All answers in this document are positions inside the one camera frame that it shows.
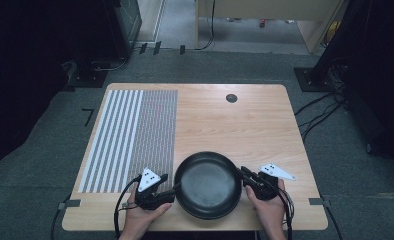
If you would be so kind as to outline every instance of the gray carpet floor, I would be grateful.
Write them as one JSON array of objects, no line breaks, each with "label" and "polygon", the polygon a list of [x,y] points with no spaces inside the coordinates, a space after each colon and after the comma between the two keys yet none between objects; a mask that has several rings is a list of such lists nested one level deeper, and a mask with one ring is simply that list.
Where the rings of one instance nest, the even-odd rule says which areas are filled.
[{"label": "gray carpet floor", "polygon": [[[161,50],[134,52],[108,74],[102,89],[60,92],[21,147],[0,161],[0,239],[48,239],[57,205],[72,191],[107,84],[283,84],[294,111],[323,93],[301,92],[293,67],[312,67],[314,55]],[[298,124],[321,114],[326,98],[297,115]],[[85,127],[89,112],[96,110]],[[307,136],[305,147],[320,193],[343,239],[394,239],[394,160],[371,156],[352,113],[341,107]],[[114,232],[67,232],[56,239],[114,239]],[[294,231],[294,239],[338,239],[330,219],[322,231]]]}]

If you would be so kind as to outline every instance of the wooden table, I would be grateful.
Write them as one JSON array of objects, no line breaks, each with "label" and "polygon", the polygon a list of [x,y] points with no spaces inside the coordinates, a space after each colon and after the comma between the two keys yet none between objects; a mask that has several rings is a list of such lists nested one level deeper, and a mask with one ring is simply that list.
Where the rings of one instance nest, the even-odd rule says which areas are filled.
[{"label": "wooden table", "polygon": [[[112,231],[113,211],[120,193],[79,193],[85,160],[96,135],[107,92],[115,89],[177,90],[177,115],[174,145],[174,172],[189,155],[200,151],[221,153],[237,167],[258,167],[275,163],[296,177],[285,180],[295,204],[293,229],[322,230],[328,225],[320,205],[311,205],[309,198],[319,198],[313,173],[293,115],[287,91],[282,85],[219,85],[219,84],[133,84],[117,83],[107,87],[84,161],[72,191],[71,199],[80,199],[80,207],[66,210],[65,230]],[[230,103],[228,94],[238,101]],[[123,226],[124,213],[120,214]],[[201,220],[186,213],[175,202],[157,219],[150,231],[237,231],[260,230],[261,225],[245,196],[227,216],[217,220]]]},{"label": "wooden table", "polygon": [[[310,53],[314,53],[344,0],[216,0],[215,18],[298,20],[297,26]],[[213,0],[196,1],[196,48],[199,18],[212,17]]]}]

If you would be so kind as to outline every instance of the black frying pan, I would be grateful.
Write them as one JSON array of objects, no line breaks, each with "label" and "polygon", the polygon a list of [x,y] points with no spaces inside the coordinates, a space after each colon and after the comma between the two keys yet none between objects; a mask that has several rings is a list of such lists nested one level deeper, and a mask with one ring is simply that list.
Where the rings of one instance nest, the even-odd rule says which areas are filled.
[{"label": "black frying pan", "polygon": [[201,219],[230,213],[241,196],[241,179],[231,160],[215,152],[186,158],[175,173],[176,199],[189,214]]}]

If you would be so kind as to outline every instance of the striped placemat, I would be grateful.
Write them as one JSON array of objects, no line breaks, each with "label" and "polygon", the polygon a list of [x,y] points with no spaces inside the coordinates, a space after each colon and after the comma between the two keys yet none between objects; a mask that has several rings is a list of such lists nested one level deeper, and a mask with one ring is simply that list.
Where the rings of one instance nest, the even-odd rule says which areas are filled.
[{"label": "striped placemat", "polygon": [[120,193],[148,167],[172,188],[176,90],[109,90],[79,186],[82,193]]}]

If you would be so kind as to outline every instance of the person's arm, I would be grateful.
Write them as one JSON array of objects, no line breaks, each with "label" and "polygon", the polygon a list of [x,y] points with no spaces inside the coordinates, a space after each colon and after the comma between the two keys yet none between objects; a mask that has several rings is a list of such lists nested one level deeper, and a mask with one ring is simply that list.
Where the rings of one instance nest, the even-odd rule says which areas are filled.
[{"label": "person's arm", "polygon": [[[128,207],[136,206],[135,190],[137,184],[134,185],[131,195],[128,199]],[[154,211],[143,210],[140,207],[126,210],[125,225],[123,227],[120,240],[139,240],[143,237],[150,224],[158,217],[162,216],[170,207],[171,203],[165,203]]]},{"label": "person's arm", "polygon": [[[284,180],[278,179],[278,186],[282,190],[285,190]],[[259,218],[259,221],[269,239],[285,240],[285,234],[282,229],[285,209],[279,196],[276,196],[269,201],[261,201],[256,198],[256,195],[250,186],[246,186],[246,193],[250,201],[253,203],[254,209],[257,212],[257,217]]]}]

